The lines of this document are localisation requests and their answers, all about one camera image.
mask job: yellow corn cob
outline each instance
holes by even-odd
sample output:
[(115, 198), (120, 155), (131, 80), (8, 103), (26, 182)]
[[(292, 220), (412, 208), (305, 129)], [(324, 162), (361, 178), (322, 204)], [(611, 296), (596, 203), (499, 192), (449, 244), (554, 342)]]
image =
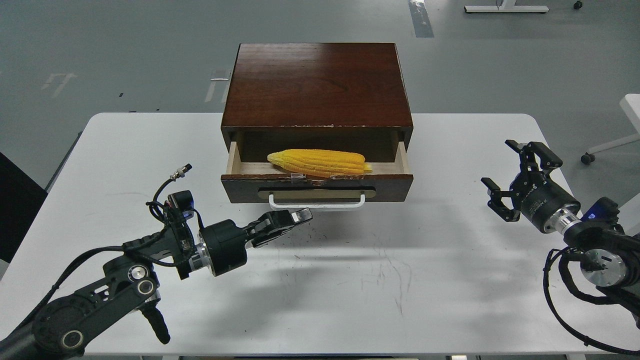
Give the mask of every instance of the yellow corn cob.
[(371, 171), (364, 156), (355, 152), (289, 149), (269, 154), (267, 160), (291, 172), (319, 177), (362, 175)]

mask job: drawer front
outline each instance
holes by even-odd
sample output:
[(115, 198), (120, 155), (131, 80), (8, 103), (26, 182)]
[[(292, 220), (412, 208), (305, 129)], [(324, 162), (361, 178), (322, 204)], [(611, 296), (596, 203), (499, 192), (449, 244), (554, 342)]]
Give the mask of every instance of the drawer front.
[[(260, 174), (232, 174), (221, 176), (222, 185), (227, 191), (229, 201), (233, 203), (268, 202), (264, 194), (270, 190), (296, 190), (324, 189), (324, 190), (362, 190), (365, 191), (367, 202), (395, 202), (404, 201), (409, 187), (413, 182), (411, 174), (385, 174), (363, 176), (336, 176), (332, 179), (303, 180), (292, 183), (287, 175), (260, 175)], [(334, 198), (328, 198), (324, 193), (322, 199), (305, 199), (300, 196), (287, 196), (296, 198), (296, 202), (326, 200), (353, 202), (354, 198), (343, 199), (341, 191), (335, 192)]]

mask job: drawer handle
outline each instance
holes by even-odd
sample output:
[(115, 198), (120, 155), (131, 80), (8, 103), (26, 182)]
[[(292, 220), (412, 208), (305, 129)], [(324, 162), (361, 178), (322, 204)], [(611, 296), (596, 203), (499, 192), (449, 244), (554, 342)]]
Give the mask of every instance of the drawer handle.
[(360, 202), (348, 202), (348, 203), (329, 203), (329, 204), (277, 204), (273, 193), (269, 194), (269, 206), (274, 210), (283, 209), (301, 209), (309, 208), (314, 211), (353, 211), (361, 208), (364, 205), (365, 195), (364, 192), (360, 193)]

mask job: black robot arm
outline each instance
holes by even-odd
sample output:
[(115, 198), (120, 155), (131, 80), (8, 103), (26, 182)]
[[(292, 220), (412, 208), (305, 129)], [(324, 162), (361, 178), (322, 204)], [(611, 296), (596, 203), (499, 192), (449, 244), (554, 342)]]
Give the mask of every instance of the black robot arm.
[[(559, 317), (548, 291), (548, 272), (559, 258), (561, 278), (571, 294), (592, 304), (619, 304), (632, 313), (636, 326), (640, 327), (640, 234), (629, 236), (624, 233), (618, 224), (618, 205), (607, 197), (599, 199), (582, 218), (578, 218), (580, 203), (551, 180), (551, 171), (562, 166), (562, 161), (545, 144), (514, 140), (505, 143), (518, 153), (520, 173), (509, 191), (502, 191), (490, 178), (483, 177), (481, 181), (488, 188), (490, 197), (487, 205), (505, 221), (518, 221), (522, 213), (541, 233), (557, 231), (563, 235), (568, 247), (552, 250), (544, 267), (543, 286), (552, 312), (565, 329), (586, 345), (640, 355), (637, 351), (592, 340), (571, 328)], [(502, 198), (510, 198), (513, 208), (507, 208)], [(583, 276), (604, 296), (595, 297), (578, 289), (569, 272), (571, 261), (580, 263)]]
[[(176, 171), (158, 189), (153, 201), (147, 203), (154, 218), (164, 224), (163, 229), (121, 246), (93, 249), (78, 256), (36, 308), (0, 341), (0, 360), (82, 356), (91, 340), (134, 310), (149, 321), (158, 340), (167, 344), (170, 335), (156, 308), (160, 294), (154, 265), (175, 267), (180, 279), (203, 267), (209, 268), (214, 276), (221, 275), (246, 263), (247, 244), (259, 247), (312, 219), (308, 209), (294, 213), (282, 210), (267, 212), (245, 227), (236, 226), (232, 220), (205, 227), (193, 208), (191, 192), (173, 193), (163, 204), (157, 201), (162, 189), (190, 168), (187, 165)], [(187, 225), (187, 219), (194, 213), (198, 215), (200, 228), (198, 243)], [(104, 278), (50, 301), (55, 290), (80, 264), (103, 251), (123, 253), (104, 264)], [(173, 262), (162, 261), (168, 257)]]

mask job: chair wheel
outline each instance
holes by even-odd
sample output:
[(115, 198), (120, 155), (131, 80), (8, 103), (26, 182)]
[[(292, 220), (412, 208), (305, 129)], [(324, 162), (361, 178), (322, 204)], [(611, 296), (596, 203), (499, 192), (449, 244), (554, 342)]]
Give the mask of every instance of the chair wheel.
[(596, 156), (594, 154), (585, 152), (584, 155), (580, 157), (580, 161), (585, 165), (589, 165), (590, 163), (596, 161)]

